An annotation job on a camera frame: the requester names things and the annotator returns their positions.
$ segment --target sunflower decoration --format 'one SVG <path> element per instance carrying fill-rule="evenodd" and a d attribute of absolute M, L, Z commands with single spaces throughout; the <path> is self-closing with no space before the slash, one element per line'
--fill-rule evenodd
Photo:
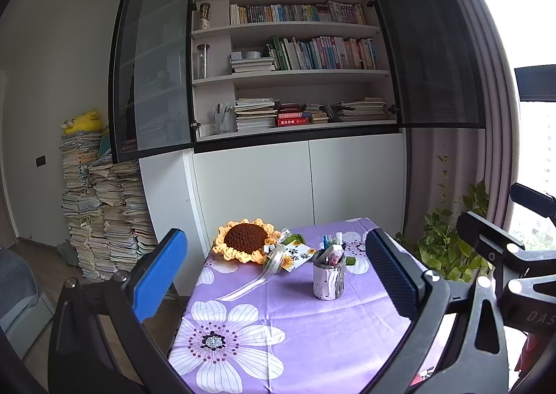
<path fill-rule="evenodd" d="M 263 247 L 275 244 L 279 236 L 280 231 L 274 231 L 274 226 L 263 223 L 260 218 L 254 222 L 248 219 L 228 222 L 218 228 L 212 252 L 222 254 L 226 260 L 237 259 L 243 263 L 252 260 L 262 264 L 265 260 Z"/>

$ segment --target pencil cup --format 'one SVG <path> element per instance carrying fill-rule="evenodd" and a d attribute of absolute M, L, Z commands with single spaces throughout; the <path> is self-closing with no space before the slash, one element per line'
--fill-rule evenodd
<path fill-rule="evenodd" d="M 313 257 L 313 293 L 321 300 L 335 300 L 344 292 L 345 257 L 342 256 L 337 266 L 317 264 L 317 259 L 324 252 L 318 251 Z"/>

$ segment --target plush toy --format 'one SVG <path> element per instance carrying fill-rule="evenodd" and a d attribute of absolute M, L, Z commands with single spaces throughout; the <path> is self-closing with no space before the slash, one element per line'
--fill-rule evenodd
<path fill-rule="evenodd" d="M 98 110 L 91 110 L 80 114 L 77 118 L 67 120 L 62 125 L 64 134 L 71 135 L 75 132 L 98 132 L 102 130 L 101 115 Z"/>

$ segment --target green plant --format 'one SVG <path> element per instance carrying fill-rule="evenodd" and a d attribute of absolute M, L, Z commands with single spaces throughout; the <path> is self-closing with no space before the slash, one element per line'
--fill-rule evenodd
<path fill-rule="evenodd" d="M 437 156 L 443 164 L 449 163 L 447 156 Z M 448 179 L 448 170 L 442 171 L 444 179 Z M 441 205 L 447 203 L 449 187 L 443 183 Z M 488 210 L 488 194 L 484 181 L 478 184 L 469 184 L 468 195 L 462 195 L 461 200 L 465 206 L 464 211 L 472 211 L 486 217 Z M 436 270 L 444 278 L 458 282 L 469 282 L 475 272 L 486 275 L 491 268 L 490 264 L 476 254 L 472 247 L 466 244 L 455 230 L 455 217 L 451 210 L 435 208 L 432 213 L 425 215 L 424 236 L 413 249 L 414 255 L 427 267 Z M 404 247 L 408 247 L 405 236 L 396 234 L 396 240 Z"/>

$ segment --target purple tablecloth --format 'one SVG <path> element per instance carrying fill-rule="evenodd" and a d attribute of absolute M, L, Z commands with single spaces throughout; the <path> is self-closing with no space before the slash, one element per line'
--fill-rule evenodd
<path fill-rule="evenodd" d="M 261 266 L 209 255 L 176 335 L 170 362 L 198 393 L 359 393 L 394 350 L 410 321 L 396 312 L 365 255 L 368 218 L 292 229 L 319 249 L 344 233 L 345 291 L 333 301 L 312 292 L 312 263 L 273 275 L 235 301 L 216 300 L 255 279 Z M 436 364 L 433 346 L 423 364 Z"/>

